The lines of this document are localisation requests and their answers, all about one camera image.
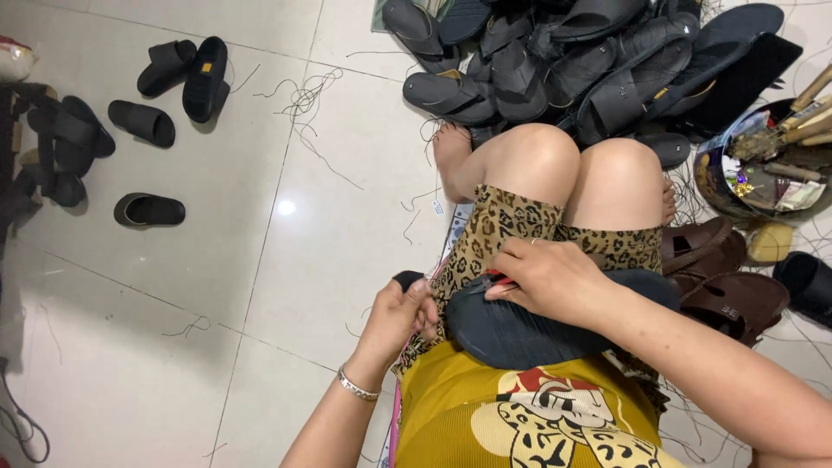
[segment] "leopard print skirt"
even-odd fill
[[[399,363],[393,368],[399,379],[419,356],[446,341],[444,309],[451,296],[488,269],[491,260],[499,253],[500,245],[509,237],[576,242],[585,253],[603,255],[606,263],[602,269],[605,271],[643,268],[661,273],[661,227],[640,231],[594,231],[567,227],[561,223],[562,207],[485,185],[478,186],[476,193],[477,202],[468,224],[433,279],[433,299],[440,318],[438,338],[426,342],[421,336],[414,335],[410,339]],[[658,391],[658,373],[625,351],[617,350],[615,354],[617,365],[623,366],[622,370],[645,390],[656,412],[663,412],[664,403],[669,400]]]

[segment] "yellow shirt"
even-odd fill
[[[641,389],[600,355],[501,371],[445,341],[401,388],[398,468],[683,466]]]

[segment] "yellow sponge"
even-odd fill
[[[751,235],[748,257],[754,261],[780,261],[789,255],[795,229],[778,222],[766,223]]]

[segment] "silver bracelet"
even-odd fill
[[[357,396],[358,398],[366,401],[376,401],[379,398],[379,393],[373,393],[371,391],[366,391],[362,388],[356,386],[353,382],[349,381],[347,376],[344,375],[344,364],[338,369],[338,381],[341,382],[341,385],[344,386],[345,389],[353,392],[353,395]]]

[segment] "woman's left hand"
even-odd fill
[[[364,380],[374,387],[364,388],[367,391],[380,390],[380,379],[399,358],[411,333],[422,333],[426,341],[436,338],[439,316],[431,292],[425,279],[413,283],[406,293],[398,281],[390,280],[376,294],[359,344],[344,367],[350,380]]]

